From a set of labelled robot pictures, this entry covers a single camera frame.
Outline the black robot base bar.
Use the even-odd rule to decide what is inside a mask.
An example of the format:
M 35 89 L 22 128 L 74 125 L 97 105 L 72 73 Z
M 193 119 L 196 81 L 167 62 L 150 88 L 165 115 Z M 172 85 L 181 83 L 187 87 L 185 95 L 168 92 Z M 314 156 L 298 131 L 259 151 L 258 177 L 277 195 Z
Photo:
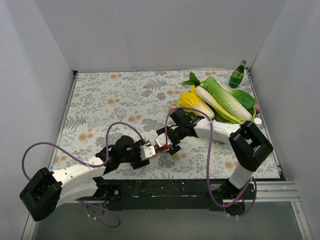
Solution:
M 106 180 L 93 201 L 107 202 L 111 211 L 207 209 L 222 211 L 240 193 L 226 179 Z

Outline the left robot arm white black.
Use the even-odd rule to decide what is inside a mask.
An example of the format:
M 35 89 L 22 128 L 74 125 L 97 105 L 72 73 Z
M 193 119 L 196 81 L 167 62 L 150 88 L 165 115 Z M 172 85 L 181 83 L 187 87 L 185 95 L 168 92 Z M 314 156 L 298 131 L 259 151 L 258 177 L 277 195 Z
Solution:
M 109 185 L 103 176 L 122 163 L 129 163 L 134 169 L 144 167 L 155 154 L 150 142 L 134 141 L 123 135 L 115 144 L 104 147 L 83 164 L 53 171 L 46 167 L 38 170 L 19 197 L 36 222 L 47 218 L 57 207 L 76 199 L 115 199 L 120 196 L 121 187 Z

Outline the green plastic basket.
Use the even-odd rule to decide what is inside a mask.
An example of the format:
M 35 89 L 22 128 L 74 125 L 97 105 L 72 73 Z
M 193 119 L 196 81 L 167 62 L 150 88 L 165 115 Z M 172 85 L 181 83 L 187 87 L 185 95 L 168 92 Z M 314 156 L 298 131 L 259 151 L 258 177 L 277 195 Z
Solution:
M 243 135 L 244 139 L 252 139 L 258 135 L 259 128 L 252 121 L 246 121 L 242 124 L 229 124 L 212 120 L 208 114 L 192 107 L 179 107 L 181 110 L 191 110 L 199 115 L 192 119 L 184 117 L 179 124 L 188 137 L 207 138 L 211 141 L 216 140 L 229 144 L 230 140 Z

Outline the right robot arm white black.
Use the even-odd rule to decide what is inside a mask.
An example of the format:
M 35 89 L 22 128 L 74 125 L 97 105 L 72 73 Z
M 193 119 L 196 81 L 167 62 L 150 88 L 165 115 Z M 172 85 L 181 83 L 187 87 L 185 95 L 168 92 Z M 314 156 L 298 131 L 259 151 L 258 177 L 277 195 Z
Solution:
M 238 166 L 228 178 L 227 195 L 237 199 L 245 192 L 245 184 L 260 165 L 273 152 L 274 147 L 257 125 L 252 121 L 243 124 L 228 124 L 208 120 L 204 116 L 192 118 L 183 109 L 170 114 L 174 128 L 163 127 L 157 130 L 155 142 L 159 148 L 167 149 L 174 155 L 181 148 L 179 143 L 186 137 L 206 138 L 229 144 L 237 158 Z

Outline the yellow napa cabbage toy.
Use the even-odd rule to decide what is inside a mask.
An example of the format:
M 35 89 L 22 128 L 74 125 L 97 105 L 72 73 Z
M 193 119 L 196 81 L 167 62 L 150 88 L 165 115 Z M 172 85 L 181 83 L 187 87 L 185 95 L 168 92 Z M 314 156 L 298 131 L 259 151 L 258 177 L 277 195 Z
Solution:
M 188 107 L 205 113 L 211 120 L 215 117 L 215 113 L 210 106 L 196 94 L 196 87 L 191 86 L 189 92 L 184 92 L 178 99 L 180 107 Z

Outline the red weekly pill organizer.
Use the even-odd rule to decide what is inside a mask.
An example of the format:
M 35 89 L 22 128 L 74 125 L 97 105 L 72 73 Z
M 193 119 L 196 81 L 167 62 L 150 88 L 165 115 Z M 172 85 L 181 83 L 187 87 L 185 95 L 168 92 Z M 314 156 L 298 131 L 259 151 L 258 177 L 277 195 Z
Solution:
M 158 147 L 157 145 L 154 145 L 154 157 L 158 154 L 165 153 L 166 150 L 163 147 Z

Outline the green napa cabbage toy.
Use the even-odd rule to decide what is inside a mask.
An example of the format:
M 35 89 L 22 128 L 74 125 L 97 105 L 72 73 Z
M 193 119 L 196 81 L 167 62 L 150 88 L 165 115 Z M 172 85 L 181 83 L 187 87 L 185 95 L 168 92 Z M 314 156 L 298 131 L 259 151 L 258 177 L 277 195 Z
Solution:
M 254 108 L 256 100 L 250 94 L 225 87 L 213 77 L 208 77 L 200 86 L 224 109 L 216 108 L 216 111 L 229 122 L 241 124 L 252 119 L 250 110 Z

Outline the floral tablecloth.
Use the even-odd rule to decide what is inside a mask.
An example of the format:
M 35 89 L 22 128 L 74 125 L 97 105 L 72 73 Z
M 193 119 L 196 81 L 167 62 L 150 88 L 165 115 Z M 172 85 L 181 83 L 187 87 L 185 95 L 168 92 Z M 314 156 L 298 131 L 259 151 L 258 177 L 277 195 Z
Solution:
M 165 124 L 169 105 L 189 91 L 182 82 L 188 70 L 95 72 L 77 77 L 59 140 L 61 150 L 50 167 L 68 168 L 77 159 L 88 160 L 106 144 L 114 144 L 122 135 L 153 142 L 157 130 Z M 232 148 L 206 138 L 187 137 L 174 155 L 153 156 L 150 164 L 133 169 L 122 163 L 106 179 L 226 179 L 238 165 Z

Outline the clear pill bottle yellow pills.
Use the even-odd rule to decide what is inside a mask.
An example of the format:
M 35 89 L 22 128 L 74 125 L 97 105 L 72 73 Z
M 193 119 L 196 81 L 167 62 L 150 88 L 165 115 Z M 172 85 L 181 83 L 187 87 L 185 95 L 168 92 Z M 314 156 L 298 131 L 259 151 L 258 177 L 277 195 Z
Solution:
M 177 108 L 179 105 L 177 102 L 175 101 L 172 101 L 170 104 L 169 104 L 169 110 L 171 111 L 172 109 L 175 109 Z

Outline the green glass bottle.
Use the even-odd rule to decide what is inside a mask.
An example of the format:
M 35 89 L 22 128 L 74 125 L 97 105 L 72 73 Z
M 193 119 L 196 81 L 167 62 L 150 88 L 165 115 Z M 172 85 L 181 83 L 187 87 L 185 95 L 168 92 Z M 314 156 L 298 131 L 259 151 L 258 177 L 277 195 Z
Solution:
M 231 88 L 237 88 L 241 84 L 241 82 L 244 78 L 246 64 L 247 64 L 247 61 L 242 60 L 240 65 L 231 74 L 230 79 L 229 79 L 229 83 L 228 83 L 228 85 Z

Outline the white daikon radish toy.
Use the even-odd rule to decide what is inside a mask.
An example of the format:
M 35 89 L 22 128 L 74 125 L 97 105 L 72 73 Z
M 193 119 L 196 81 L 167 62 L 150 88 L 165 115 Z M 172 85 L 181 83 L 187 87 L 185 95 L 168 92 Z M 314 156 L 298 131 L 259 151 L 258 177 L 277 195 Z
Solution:
M 215 78 L 208 77 L 206 80 L 200 81 L 193 72 L 189 73 L 188 77 L 188 80 L 182 82 L 182 86 L 194 86 L 194 90 L 191 92 L 197 94 L 203 101 L 210 105 L 218 103 L 208 91 L 208 87 L 217 83 Z

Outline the pink radish toy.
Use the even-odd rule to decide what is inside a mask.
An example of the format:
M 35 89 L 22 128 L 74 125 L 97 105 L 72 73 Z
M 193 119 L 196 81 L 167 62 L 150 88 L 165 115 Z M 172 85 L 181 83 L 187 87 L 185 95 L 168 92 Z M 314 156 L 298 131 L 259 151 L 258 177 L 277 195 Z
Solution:
M 255 104 L 254 108 L 255 108 L 256 114 L 259 114 L 261 112 L 261 108 L 260 108 L 260 106 L 258 104 Z

